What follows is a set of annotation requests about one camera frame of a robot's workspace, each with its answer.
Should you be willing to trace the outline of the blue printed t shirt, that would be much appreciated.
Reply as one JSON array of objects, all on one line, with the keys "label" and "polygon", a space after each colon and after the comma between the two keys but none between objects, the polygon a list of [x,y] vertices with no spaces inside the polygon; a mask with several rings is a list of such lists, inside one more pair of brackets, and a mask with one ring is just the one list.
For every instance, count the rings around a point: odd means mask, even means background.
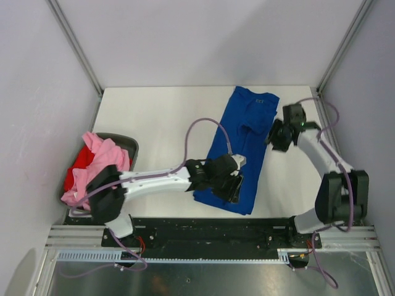
[{"label": "blue printed t shirt", "polygon": [[277,115],[279,101],[280,98],[272,93],[257,94],[241,86],[235,87],[220,124],[228,133],[233,153],[246,157],[246,164],[241,168],[244,179],[239,202],[226,202],[209,189],[195,191],[195,201],[241,215],[252,213],[267,147],[265,139]]}]

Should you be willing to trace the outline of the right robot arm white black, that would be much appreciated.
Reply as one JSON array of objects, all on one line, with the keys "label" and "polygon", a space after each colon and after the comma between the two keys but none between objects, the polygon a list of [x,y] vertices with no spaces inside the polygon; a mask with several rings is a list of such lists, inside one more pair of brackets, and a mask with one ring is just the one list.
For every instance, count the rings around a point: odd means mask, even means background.
[{"label": "right robot arm white black", "polygon": [[369,176],[356,170],[323,138],[323,130],[308,121],[300,103],[283,107],[283,118],[276,119],[265,140],[273,150],[287,152],[298,147],[309,158],[321,177],[314,206],[294,216],[294,226],[285,231],[285,241],[300,247],[307,234],[337,228],[349,232],[355,221],[367,216]]}]

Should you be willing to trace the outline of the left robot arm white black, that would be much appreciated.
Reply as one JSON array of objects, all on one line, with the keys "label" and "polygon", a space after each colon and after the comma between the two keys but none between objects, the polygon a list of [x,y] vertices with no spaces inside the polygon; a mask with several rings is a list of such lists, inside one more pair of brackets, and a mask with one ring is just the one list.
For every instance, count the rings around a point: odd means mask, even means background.
[{"label": "left robot arm white black", "polygon": [[210,190],[234,204],[239,200],[245,164],[246,157],[225,154],[205,162],[189,159],[176,169],[159,171],[118,171],[109,165],[86,187],[90,213],[95,222],[112,231],[117,242],[128,247],[135,242],[136,231],[130,214],[123,211],[125,203],[163,192]]}]

